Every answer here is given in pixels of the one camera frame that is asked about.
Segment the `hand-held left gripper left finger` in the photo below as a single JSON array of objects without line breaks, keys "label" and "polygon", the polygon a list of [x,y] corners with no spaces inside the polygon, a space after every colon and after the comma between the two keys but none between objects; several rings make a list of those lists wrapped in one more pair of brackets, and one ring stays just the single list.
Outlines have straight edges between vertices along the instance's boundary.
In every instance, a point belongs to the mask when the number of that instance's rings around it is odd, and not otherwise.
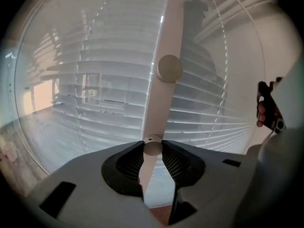
[{"label": "hand-held left gripper left finger", "polygon": [[47,228],[163,228],[143,201],[138,180],[144,142],[131,142],[67,162],[28,195]]}]

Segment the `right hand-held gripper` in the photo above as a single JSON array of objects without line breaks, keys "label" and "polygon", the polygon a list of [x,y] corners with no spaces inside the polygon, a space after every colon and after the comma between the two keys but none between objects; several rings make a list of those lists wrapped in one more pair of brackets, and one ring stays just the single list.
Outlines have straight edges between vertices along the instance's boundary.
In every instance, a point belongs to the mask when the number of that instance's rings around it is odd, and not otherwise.
[{"label": "right hand-held gripper", "polygon": [[281,82],[283,77],[277,77],[275,81],[271,81],[269,85],[264,81],[260,81],[257,85],[257,104],[264,101],[265,122],[264,125],[275,133],[281,133],[285,128],[283,117],[271,96],[271,92]]}]

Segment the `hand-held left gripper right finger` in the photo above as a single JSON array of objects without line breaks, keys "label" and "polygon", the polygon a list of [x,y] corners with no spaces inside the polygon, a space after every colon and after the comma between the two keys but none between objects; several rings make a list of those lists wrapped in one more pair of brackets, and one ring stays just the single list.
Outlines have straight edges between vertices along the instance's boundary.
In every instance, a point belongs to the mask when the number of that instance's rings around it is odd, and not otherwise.
[{"label": "hand-held left gripper right finger", "polygon": [[162,160],[175,182],[169,218],[174,228],[234,228],[256,169],[256,148],[219,152],[162,141]]}]

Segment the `person's right hand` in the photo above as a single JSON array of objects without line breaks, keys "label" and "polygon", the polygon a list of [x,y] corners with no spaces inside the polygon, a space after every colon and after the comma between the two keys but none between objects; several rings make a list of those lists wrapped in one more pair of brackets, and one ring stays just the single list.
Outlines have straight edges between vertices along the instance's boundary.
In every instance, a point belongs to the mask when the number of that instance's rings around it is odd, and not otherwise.
[{"label": "person's right hand", "polygon": [[257,114],[256,114],[256,117],[257,117],[257,127],[262,127],[264,125],[264,122],[265,122],[265,119],[266,119],[266,116],[265,116],[265,107],[264,107],[264,101],[261,101],[257,104]]}]

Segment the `person's t-shirt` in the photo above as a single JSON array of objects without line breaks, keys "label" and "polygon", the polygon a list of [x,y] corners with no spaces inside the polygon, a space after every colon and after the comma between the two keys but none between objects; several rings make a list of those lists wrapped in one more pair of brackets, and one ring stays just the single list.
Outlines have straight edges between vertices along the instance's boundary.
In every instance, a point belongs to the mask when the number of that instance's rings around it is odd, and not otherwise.
[{"label": "person's t-shirt", "polygon": [[304,56],[292,66],[272,97],[287,129],[304,127]]}]

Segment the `pink bucket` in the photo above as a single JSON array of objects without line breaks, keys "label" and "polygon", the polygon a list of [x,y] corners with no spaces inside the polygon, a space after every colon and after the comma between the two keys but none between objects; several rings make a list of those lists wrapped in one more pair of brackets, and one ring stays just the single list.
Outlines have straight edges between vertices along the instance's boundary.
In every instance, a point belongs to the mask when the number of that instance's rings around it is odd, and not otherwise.
[{"label": "pink bucket", "polygon": [[8,142],[2,147],[2,153],[10,162],[15,162],[18,158],[16,147],[12,142]]}]

